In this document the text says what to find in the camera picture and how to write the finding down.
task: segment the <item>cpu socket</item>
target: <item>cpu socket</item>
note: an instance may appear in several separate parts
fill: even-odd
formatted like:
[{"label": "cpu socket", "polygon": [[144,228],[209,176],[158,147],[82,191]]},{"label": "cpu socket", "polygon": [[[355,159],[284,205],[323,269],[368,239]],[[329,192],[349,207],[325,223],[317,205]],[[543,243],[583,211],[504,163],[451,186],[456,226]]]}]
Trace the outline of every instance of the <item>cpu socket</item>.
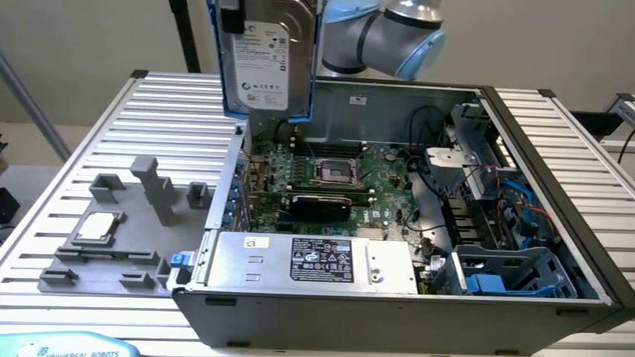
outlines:
[{"label": "cpu socket", "polygon": [[332,184],[357,184],[355,160],[316,159],[316,181]]}]

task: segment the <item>metal pole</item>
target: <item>metal pole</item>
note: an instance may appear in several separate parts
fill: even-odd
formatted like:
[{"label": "metal pole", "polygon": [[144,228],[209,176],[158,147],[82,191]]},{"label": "metal pole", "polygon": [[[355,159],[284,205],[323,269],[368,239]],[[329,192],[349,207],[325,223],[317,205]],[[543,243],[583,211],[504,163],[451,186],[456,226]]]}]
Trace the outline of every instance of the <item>metal pole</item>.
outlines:
[{"label": "metal pole", "polygon": [[9,87],[10,92],[13,93],[17,101],[21,104],[21,107],[29,114],[33,123],[36,124],[38,130],[41,131],[42,136],[45,137],[48,143],[52,146],[57,156],[60,156],[61,161],[66,161],[68,156],[70,156],[70,152],[68,151],[66,144],[64,143],[64,139],[60,136],[54,126],[48,121],[44,113],[40,110],[34,100],[30,98],[29,92],[26,88],[21,84],[20,78],[13,72],[10,68],[9,61],[1,54],[0,50],[0,76],[4,79],[6,86]]},{"label": "metal pole", "polygon": [[172,10],[176,30],[178,31],[180,47],[189,73],[200,73],[198,54],[196,53],[194,34],[189,22],[188,0],[168,0]]}]

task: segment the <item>aluminum extrusion table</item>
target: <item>aluminum extrusion table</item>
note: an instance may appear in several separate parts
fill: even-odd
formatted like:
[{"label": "aluminum extrusion table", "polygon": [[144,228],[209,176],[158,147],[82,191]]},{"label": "aluminum extrusion table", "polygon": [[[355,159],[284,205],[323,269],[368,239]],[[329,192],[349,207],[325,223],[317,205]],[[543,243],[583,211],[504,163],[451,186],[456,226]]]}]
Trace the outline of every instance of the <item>aluminum extrusion table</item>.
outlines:
[{"label": "aluminum extrusion table", "polygon": [[[536,91],[497,92],[635,285],[635,202],[624,200],[633,197],[632,179],[556,99]],[[222,116],[217,76],[150,72],[142,79],[128,80],[0,247],[0,333],[93,331],[128,341],[145,356],[280,355],[202,345],[169,298],[44,295],[37,291],[40,271],[86,209],[94,175],[117,173],[122,181],[136,181],[126,167],[134,155],[150,154],[157,157],[160,175],[169,176],[174,184],[205,181],[214,187],[233,129],[235,119]],[[597,216],[605,210],[613,214]],[[373,354],[288,351],[287,355]],[[572,335],[535,356],[635,356],[635,322],[603,335]]]}]

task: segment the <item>blue latch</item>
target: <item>blue latch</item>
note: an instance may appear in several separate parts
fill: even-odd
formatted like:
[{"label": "blue latch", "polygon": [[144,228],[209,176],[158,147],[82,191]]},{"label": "blue latch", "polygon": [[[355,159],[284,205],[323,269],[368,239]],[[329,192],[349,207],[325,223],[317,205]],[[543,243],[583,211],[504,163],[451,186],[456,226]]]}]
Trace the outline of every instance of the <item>blue latch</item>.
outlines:
[{"label": "blue latch", "polygon": [[189,258],[190,254],[186,253],[177,253],[172,255],[172,259],[169,260],[169,267],[170,268],[186,268],[189,266]]},{"label": "blue latch", "polygon": [[505,295],[529,296],[535,298],[548,298],[552,296],[555,285],[547,285],[537,290],[505,290],[500,275],[473,274],[467,278],[467,290],[473,295]]}]

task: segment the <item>warning label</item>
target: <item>warning label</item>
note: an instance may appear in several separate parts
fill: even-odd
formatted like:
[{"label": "warning label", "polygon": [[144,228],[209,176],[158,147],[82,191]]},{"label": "warning label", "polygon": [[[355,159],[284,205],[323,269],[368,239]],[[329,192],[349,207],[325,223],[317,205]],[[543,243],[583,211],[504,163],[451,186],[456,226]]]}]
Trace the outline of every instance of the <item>warning label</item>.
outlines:
[{"label": "warning label", "polygon": [[291,278],[295,281],[352,283],[355,280],[351,241],[293,238]]}]

